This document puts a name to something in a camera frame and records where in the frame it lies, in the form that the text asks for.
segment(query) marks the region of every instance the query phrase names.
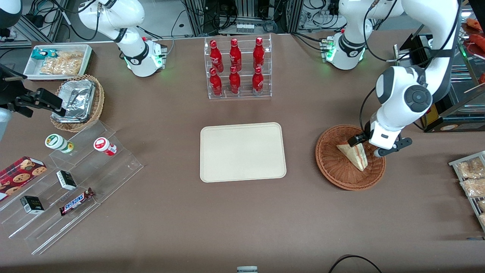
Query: cookie box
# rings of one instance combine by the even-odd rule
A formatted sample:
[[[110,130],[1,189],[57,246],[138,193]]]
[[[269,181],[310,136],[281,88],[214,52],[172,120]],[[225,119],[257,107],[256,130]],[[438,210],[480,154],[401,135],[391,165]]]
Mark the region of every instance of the cookie box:
[[[46,170],[42,161],[24,156],[0,171],[0,202]]]

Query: coca-cola bottle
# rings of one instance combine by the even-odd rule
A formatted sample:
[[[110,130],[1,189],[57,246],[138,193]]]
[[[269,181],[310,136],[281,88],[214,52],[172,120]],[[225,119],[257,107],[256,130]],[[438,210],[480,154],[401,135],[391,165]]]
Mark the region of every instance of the coca-cola bottle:
[[[253,51],[253,67],[264,65],[264,48],[263,48],[263,38],[256,38],[256,46]]]
[[[212,66],[217,69],[217,72],[222,73],[222,71],[224,71],[222,54],[217,48],[217,42],[215,40],[210,41],[210,62],[212,63]]]
[[[216,69],[210,68],[209,73],[210,73],[210,78],[209,78],[210,87],[212,88],[212,92],[214,93],[214,96],[216,97],[222,96],[222,82],[219,75],[217,75]]]
[[[238,74],[238,70],[235,66],[231,66],[231,74],[229,75],[229,82],[231,84],[231,92],[234,95],[238,95],[241,91],[241,77]]]
[[[238,46],[238,40],[236,38],[231,39],[231,51],[229,52],[231,57],[231,65],[235,66],[237,71],[241,71],[243,60],[241,58],[241,50]]]
[[[263,92],[263,81],[264,77],[261,74],[261,67],[258,66],[254,69],[253,75],[253,94],[255,96],[259,96]]]

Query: clear acrylic rack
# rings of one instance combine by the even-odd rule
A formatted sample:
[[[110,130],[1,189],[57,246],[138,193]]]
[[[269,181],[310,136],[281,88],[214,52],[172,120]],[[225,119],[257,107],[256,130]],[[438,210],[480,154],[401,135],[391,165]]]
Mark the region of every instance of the clear acrylic rack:
[[[93,143],[98,137],[116,145],[116,154],[107,156],[94,150]],[[24,239],[33,255],[43,253],[143,168],[114,136],[114,130],[101,121],[84,128],[69,141],[74,143],[72,152],[52,152],[43,160],[48,170],[42,176],[0,203],[0,221],[9,238]],[[56,176],[59,170],[71,172],[77,184],[75,190],[61,187]],[[59,208],[88,188],[95,196],[61,216]],[[20,203],[24,195],[37,196],[45,211],[27,214]]]
[[[264,47],[264,65],[262,67],[262,75],[264,77],[263,81],[263,91],[259,96],[253,94],[253,50],[256,45],[256,38],[263,38]],[[237,38],[239,48],[242,54],[242,70],[239,71],[241,77],[241,91],[238,95],[234,95],[230,90],[229,85],[229,68],[231,67],[231,61],[229,58],[229,52],[231,50],[231,39]],[[222,80],[222,96],[216,97],[212,92],[210,87],[210,74],[209,69],[212,67],[210,62],[210,46],[209,42],[215,40],[217,42],[217,47],[222,54],[222,63],[224,65],[224,71],[219,73],[219,77]],[[209,99],[240,99],[240,98],[261,98],[261,97],[271,97],[273,94],[272,85],[272,41],[271,35],[241,35],[241,36],[220,36],[220,37],[208,37],[204,41],[204,59],[206,64],[206,78],[207,78],[207,90]]]

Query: round wicker basket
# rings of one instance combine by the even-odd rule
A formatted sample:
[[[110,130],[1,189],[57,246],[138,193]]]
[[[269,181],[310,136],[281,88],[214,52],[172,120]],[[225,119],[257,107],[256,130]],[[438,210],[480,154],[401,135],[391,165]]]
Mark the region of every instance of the round wicker basket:
[[[375,157],[375,146],[365,142],[364,150],[369,165],[364,171],[357,169],[337,148],[337,144],[347,141],[362,130],[353,125],[343,124],[326,130],[318,139],[315,157],[323,175],[336,186],[347,190],[364,190],[381,180],[386,170],[386,159]]]
[[[91,75],[83,75],[83,76],[75,77],[75,78],[69,79],[68,81],[80,81],[80,80],[90,80],[96,84],[95,96],[93,98],[93,106],[91,108],[91,117],[85,123],[60,123],[50,118],[50,121],[52,122],[52,124],[54,124],[54,126],[57,129],[60,129],[63,131],[69,131],[72,133],[77,133],[81,131],[84,127],[88,126],[90,123],[98,120],[99,116],[101,116],[101,112],[103,111],[103,104],[104,104],[103,87],[101,86],[101,84],[99,84],[99,81]],[[59,91],[61,90],[61,86],[57,89],[56,95],[59,94]]]

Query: snickers bar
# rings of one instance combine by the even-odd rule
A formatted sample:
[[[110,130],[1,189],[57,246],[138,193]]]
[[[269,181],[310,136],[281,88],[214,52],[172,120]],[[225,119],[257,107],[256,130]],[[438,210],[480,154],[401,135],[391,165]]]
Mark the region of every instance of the snickers bar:
[[[64,207],[59,208],[61,215],[66,215],[69,211],[75,209],[79,205],[81,205],[84,201],[88,200],[91,196],[94,195],[94,192],[89,188],[85,192],[83,192],[80,196],[76,197],[71,202],[67,203]]]

